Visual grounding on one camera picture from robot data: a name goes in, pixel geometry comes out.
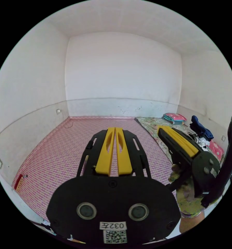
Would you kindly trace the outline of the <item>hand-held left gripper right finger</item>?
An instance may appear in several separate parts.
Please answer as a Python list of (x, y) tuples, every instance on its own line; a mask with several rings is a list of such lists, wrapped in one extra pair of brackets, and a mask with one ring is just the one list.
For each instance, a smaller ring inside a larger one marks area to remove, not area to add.
[(115, 128), (118, 176), (131, 175), (132, 165), (122, 128)]

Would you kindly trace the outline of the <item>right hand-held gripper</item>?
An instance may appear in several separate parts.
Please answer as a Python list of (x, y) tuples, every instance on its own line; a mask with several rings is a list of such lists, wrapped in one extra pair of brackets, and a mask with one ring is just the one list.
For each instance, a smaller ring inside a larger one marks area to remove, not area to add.
[(170, 126), (158, 126), (157, 135), (168, 148), (172, 163), (180, 169), (180, 177), (168, 185), (169, 190), (176, 190), (192, 176), (195, 198), (208, 195), (221, 168), (216, 157)]

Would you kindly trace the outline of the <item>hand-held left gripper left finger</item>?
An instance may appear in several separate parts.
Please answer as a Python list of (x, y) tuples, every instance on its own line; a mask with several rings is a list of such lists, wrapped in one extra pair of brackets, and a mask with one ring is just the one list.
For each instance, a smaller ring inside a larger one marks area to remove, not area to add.
[(97, 174), (110, 176), (113, 157), (114, 136), (115, 127), (108, 128), (95, 167), (95, 172)]

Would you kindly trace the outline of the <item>person's right hand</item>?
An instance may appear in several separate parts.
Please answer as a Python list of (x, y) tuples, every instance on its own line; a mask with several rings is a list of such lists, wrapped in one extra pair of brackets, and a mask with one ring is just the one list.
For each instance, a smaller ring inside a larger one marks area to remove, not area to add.
[(195, 198), (192, 176), (176, 189), (176, 199), (182, 218), (195, 218), (204, 213), (204, 207), (201, 205), (202, 198)]

